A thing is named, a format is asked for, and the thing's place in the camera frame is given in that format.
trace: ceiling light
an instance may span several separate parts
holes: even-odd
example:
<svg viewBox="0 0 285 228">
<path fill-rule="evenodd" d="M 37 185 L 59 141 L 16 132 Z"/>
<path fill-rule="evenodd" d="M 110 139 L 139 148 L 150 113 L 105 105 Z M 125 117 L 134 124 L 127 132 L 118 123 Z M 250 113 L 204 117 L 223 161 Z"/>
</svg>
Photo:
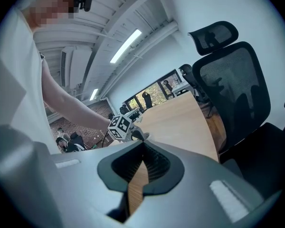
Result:
<svg viewBox="0 0 285 228">
<path fill-rule="evenodd" d="M 136 30 L 134 31 L 134 33 L 124 42 L 124 44 L 122 45 L 122 47 L 120 47 L 120 49 L 118 50 L 118 52 L 116 52 L 115 56 L 112 58 L 110 63 L 115 63 L 120 56 L 124 53 L 124 51 L 141 35 L 141 31 L 140 30 Z"/>
<path fill-rule="evenodd" d="M 91 95 L 90 101 L 94 99 L 94 96 L 96 95 L 98 89 L 95 89 Z"/>
</svg>

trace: brick wall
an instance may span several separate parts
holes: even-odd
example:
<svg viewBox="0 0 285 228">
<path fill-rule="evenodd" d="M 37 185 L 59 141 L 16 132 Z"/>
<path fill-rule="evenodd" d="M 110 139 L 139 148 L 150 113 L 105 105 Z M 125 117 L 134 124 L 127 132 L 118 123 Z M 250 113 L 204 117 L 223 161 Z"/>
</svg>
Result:
<svg viewBox="0 0 285 228">
<path fill-rule="evenodd" d="M 96 113 L 100 114 L 101 116 L 104 116 L 105 118 L 108 118 L 108 115 L 112 112 L 107 101 L 100 101 L 89 105 L 88 107 Z M 103 139 L 103 135 L 99 130 L 78 126 L 63 117 L 51 123 L 49 126 L 52 130 L 54 139 L 57 138 L 57 129 L 59 127 L 62 127 L 64 132 L 68 133 L 69 135 L 71 135 L 73 132 L 76 132 L 78 135 L 81 135 L 84 140 L 84 143 L 90 147 L 92 147 L 94 144 Z"/>
</svg>

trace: black mesh chair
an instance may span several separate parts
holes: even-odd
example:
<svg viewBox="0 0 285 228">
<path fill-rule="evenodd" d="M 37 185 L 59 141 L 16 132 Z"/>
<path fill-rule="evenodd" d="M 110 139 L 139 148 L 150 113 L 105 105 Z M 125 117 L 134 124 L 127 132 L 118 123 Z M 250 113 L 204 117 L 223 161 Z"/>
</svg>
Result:
<svg viewBox="0 0 285 228">
<path fill-rule="evenodd" d="M 84 149 L 87 150 L 87 148 L 85 147 L 84 140 L 83 140 L 82 136 L 80 136 L 76 132 L 74 132 L 70 135 L 70 138 L 71 138 L 72 143 L 77 143 L 80 146 L 84 147 Z"/>
<path fill-rule="evenodd" d="M 142 97 L 146 103 L 147 109 L 151 108 L 152 107 L 151 96 L 147 92 L 143 92 Z"/>
<path fill-rule="evenodd" d="M 172 86 L 169 84 L 169 81 L 168 81 L 168 80 L 164 80 L 164 81 L 163 81 L 163 84 L 166 85 L 166 87 L 167 87 L 167 88 L 171 91 L 171 93 L 172 93 L 172 89 L 173 89 L 173 88 L 172 88 Z"/>
<path fill-rule="evenodd" d="M 270 99 L 257 55 L 247 42 L 228 46 L 238 31 L 225 21 L 190 35 L 198 53 L 209 54 L 194 63 L 192 72 L 225 126 L 220 162 L 266 199 L 285 186 L 285 129 L 263 124 Z"/>
<path fill-rule="evenodd" d="M 201 107 L 201 109 L 209 108 L 208 114 L 206 118 L 210 118 L 210 113 L 213 108 L 213 103 L 210 101 L 210 99 L 206 96 L 205 92 L 202 90 L 202 88 L 198 85 L 197 81 L 195 80 L 193 74 L 192 74 L 192 67 L 189 64 L 184 64 L 179 67 L 179 70 L 183 76 L 183 78 L 188 82 L 188 84 L 193 88 L 193 96 L 196 99 L 198 103 L 205 104 Z"/>
</svg>

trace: chair headrest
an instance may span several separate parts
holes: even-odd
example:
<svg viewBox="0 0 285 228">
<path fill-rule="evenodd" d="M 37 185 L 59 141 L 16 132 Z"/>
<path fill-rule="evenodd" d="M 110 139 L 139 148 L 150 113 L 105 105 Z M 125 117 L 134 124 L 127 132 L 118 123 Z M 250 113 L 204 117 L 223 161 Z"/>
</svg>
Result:
<svg viewBox="0 0 285 228">
<path fill-rule="evenodd" d="M 78 137 L 78 134 L 76 132 L 72 133 L 70 136 L 71 139 L 75 139 L 77 137 Z"/>
<path fill-rule="evenodd" d="M 147 97 L 149 94 L 147 92 L 143 92 L 142 97 L 145 98 Z"/>
<path fill-rule="evenodd" d="M 188 33 L 194 40 L 200 55 L 206 55 L 230 45 L 238 39 L 238 30 L 227 21 L 219 21 L 212 25 Z"/>
<path fill-rule="evenodd" d="M 182 75 L 189 74 L 192 72 L 192 67 L 189 64 L 184 64 L 184 65 L 179 67 L 179 70 L 180 70 Z"/>
</svg>

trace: ceiling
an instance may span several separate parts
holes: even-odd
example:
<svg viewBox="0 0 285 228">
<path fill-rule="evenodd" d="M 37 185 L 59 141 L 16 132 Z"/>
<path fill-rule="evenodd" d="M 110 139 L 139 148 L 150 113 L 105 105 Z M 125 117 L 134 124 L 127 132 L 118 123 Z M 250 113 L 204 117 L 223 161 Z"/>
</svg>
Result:
<svg viewBox="0 0 285 228">
<path fill-rule="evenodd" d="M 152 33 L 164 27 L 167 16 L 160 0 L 93 0 L 89 12 L 80 10 L 64 24 L 42 28 L 35 32 L 37 48 L 46 57 L 54 80 L 61 85 L 60 57 L 66 46 L 85 45 L 92 49 L 90 63 L 82 84 L 75 89 L 64 88 L 81 101 L 89 100 L 94 89 L 99 92 L 128 57 L 135 57 L 135 48 Z M 110 61 L 127 40 L 139 29 L 142 35 L 115 63 Z"/>
</svg>

